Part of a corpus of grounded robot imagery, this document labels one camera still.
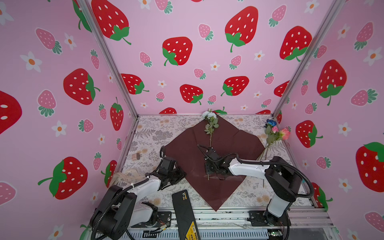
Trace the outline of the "dark red wrapping paper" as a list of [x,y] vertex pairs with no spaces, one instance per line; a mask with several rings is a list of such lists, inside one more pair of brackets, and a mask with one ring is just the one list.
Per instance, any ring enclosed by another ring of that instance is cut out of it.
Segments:
[[257,136],[223,118],[211,135],[205,132],[207,123],[186,129],[165,146],[165,154],[177,161],[190,185],[217,211],[245,179],[230,173],[230,160],[255,161],[265,148]]

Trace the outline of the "white fake flower stem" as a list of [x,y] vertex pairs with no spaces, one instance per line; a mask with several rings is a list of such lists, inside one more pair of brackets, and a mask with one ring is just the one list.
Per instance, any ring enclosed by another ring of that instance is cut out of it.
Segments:
[[205,132],[207,135],[210,136],[210,145],[209,147],[200,147],[201,152],[205,156],[205,168],[206,168],[206,174],[207,179],[210,179],[210,174],[215,173],[217,171],[217,162],[219,161],[219,156],[212,148],[212,137],[213,132],[216,128],[219,127],[218,125],[218,119],[216,113],[212,109],[209,109],[208,111],[205,111],[202,114],[202,118],[206,120],[208,123],[205,125]]

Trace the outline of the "small pink fake rose stem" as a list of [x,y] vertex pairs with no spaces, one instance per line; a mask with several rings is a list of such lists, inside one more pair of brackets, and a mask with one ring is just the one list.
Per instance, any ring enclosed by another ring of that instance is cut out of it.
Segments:
[[261,157],[262,161],[266,161],[267,160],[267,154],[268,154],[268,150],[269,148],[274,144],[276,143],[277,141],[280,141],[282,138],[281,138],[281,133],[278,129],[277,126],[272,126],[272,125],[269,125],[267,124],[265,126],[265,134],[267,135],[267,138],[266,138],[266,147],[265,147],[265,150],[263,152],[263,156]]

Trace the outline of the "blue fake rose stem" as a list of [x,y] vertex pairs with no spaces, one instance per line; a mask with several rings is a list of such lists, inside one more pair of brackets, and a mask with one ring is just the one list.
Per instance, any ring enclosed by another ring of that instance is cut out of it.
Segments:
[[265,135],[266,135],[266,146],[262,153],[258,156],[257,160],[262,161],[267,157],[264,155],[267,154],[269,147],[276,141],[276,133],[273,131],[274,127],[277,126],[277,122],[275,120],[268,119],[264,126]]

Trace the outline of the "large pink fake rose stem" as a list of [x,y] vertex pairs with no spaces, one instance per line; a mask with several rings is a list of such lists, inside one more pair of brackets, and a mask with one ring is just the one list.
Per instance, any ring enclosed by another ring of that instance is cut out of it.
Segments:
[[286,129],[286,128],[284,128],[282,130],[279,129],[279,131],[281,133],[281,138],[282,138],[281,140],[287,140],[289,138],[290,134],[291,134],[291,132],[288,129]]

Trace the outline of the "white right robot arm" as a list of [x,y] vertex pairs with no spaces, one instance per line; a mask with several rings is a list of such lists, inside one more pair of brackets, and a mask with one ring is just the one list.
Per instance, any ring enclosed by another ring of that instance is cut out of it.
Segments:
[[283,158],[274,156],[270,161],[242,160],[237,153],[223,157],[212,147],[198,145],[205,156],[205,168],[208,175],[248,176],[267,181],[274,195],[266,210],[250,222],[260,226],[279,226],[283,221],[290,225],[287,211],[297,198],[312,198],[315,189],[307,176]]

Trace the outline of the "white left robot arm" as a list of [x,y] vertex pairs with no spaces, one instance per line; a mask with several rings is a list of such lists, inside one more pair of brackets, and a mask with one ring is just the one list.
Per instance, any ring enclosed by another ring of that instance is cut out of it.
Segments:
[[113,185],[107,190],[90,220],[91,240],[118,240],[129,227],[137,224],[152,227],[158,223],[158,207],[142,199],[176,185],[186,176],[177,161],[166,156],[164,146],[160,157],[160,164],[153,172],[146,173],[144,180],[126,188]]

